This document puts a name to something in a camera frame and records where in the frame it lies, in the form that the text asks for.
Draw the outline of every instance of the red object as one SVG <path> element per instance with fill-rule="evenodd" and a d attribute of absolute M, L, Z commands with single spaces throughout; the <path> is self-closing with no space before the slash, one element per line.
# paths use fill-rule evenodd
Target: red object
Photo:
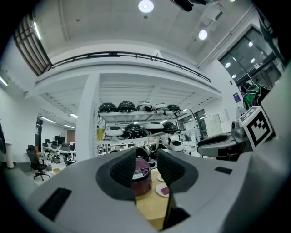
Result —
<path fill-rule="evenodd" d="M 161 192 L 162 192 L 164 195 L 167 195 L 167 194 L 170 193 L 170 190 L 169 190 L 168 187 L 165 187 L 165 188 L 162 188 L 162 189 L 161 189 Z"/>

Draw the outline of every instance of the ceiling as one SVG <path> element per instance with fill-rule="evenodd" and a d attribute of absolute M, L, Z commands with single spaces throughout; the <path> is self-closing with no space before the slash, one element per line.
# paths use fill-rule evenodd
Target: ceiling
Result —
<path fill-rule="evenodd" d="M 78 115 L 79 104 L 84 91 L 86 76 L 78 76 L 46 86 L 39 116 L 56 121 L 60 125 L 76 126 L 76 119 L 70 113 Z M 181 82 L 144 75 L 102 74 L 100 76 L 100 104 L 112 102 L 118 106 L 122 101 L 131 101 L 137 107 L 140 101 L 177 104 L 183 109 L 193 109 L 215 100 L 205 93 L 198 93 L 194 86 Z"/>
<path fill-rule="evenodd" d="M 140 0 L 44 0 L 35 9 L 41 42 L 48 54 L 72 44 L 102 39 L 129 39 L 187 53 L 201 62 L 251 6 L 251 0 L 223 0 L 213 6 L 195 4 L 185 12 L 170 0 L 152 0 L 148 14 Z M 201 29 L 206 40 L 198 39 Z"/>

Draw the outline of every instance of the wooden table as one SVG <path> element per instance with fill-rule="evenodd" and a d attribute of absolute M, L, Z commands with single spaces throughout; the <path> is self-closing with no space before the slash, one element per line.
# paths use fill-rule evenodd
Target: wooden table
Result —
<path fill-rule="evenodd" d="M 158 181 L 159 172 L 151 172 L 152 188 L 145 195 L 136 197 L 136 207 L 157 230 L 163 228 L 169 198 L 157 194 L 156 186 L 164 182 Z"/>

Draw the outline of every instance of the white column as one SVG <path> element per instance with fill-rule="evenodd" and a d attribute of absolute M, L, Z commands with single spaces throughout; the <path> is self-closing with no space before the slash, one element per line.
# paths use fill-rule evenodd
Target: white column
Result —
<path fill-rule="evenodd" d="M 76 161 L 94 157 L 95 113 L 99 104 L 99 74 L 90 74 L 80 101 L 76 125 Z"/>

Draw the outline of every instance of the ceiling light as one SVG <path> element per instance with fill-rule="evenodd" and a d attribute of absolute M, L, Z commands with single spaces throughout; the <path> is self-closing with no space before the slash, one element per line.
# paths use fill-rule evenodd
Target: ceiling light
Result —
<path fill-rule="evenodd" d="M 36 34 L 37 34 L 38 39 L 40 40 L 40 39 L 41 39 L 41 37 L 40 37 L 40 32 L 38 31 L 38 28 L 37 28 L 36 22 L 33 22 L 33 26 L 35 27 L 35 32 L 36 32 Z"/>
<path fill-rule="evenodd" d="M 205 31 L 205 30 L 201 30 L 200 32 L 199 32 L 199 39 L 200 40 L 205 40 L 206 38 L 207 38 L 207 31 Z"/>
<path fill-rule="evenodd" d="M 74 118 L 77 118 L 78 119 L 78 116 L 75 115 L 74 113 L 71 113 L 70 116 L 74 117 Z"/>
<path fill-rule="evenodd" d="M 69 127 L 69 128 L 72 128 L 72 129 L 74 129 L 75 127 L 73 127 L 73 126 L 68 126 L 68 125 L 64 125 L 64 126 L 67 126 L 67 127 Z"/>
<path fill-rule="evenodd" d="M 8 86 L 8 83 L 4 80 L 4 78 L 2 78 L 1 76 L 0 76 L 0 81 L 5 85 L 5 86 Z"/>
<path fill-rule="evenodd" d="M 231 63 L 230 62 L 228 62 L 228 63 L 226 63 L 226 66 L 225 66 L 225 68 L 228 68 L 228 67 L 230 67 L 231 66 Z"/>
<path fill-rule="evenodd" d="M 55 123 L 55 121 L 49 120 L 49 119 L 47 119 L 47 118 L 45 118 L 45 117 L 43 117 L 43 116 L 41 116 L 41 118 L 44 119 L 44 120 L 47 120 L 48 122 Z"/>
<path fill-rule="evenodd" d="M 150 13 L 154 9 L 154 4 L 149 0 L 143 0 L 138 4 L 138 9 L 143 13 Z"/>

